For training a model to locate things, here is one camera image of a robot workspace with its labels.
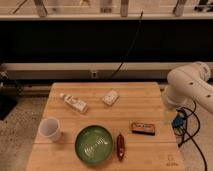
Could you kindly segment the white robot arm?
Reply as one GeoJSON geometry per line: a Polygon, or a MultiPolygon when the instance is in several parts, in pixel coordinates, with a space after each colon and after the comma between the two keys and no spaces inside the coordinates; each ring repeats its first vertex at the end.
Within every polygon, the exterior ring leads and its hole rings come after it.
{"type": "Polygon", "coordinates": [[[196,101],[213,114],[213,86],[207,83],[211,70],[204,62],[176,67],[167,75],[168,85],[162,100],[169,109],[183,107],[188,99],[196,101]]]}

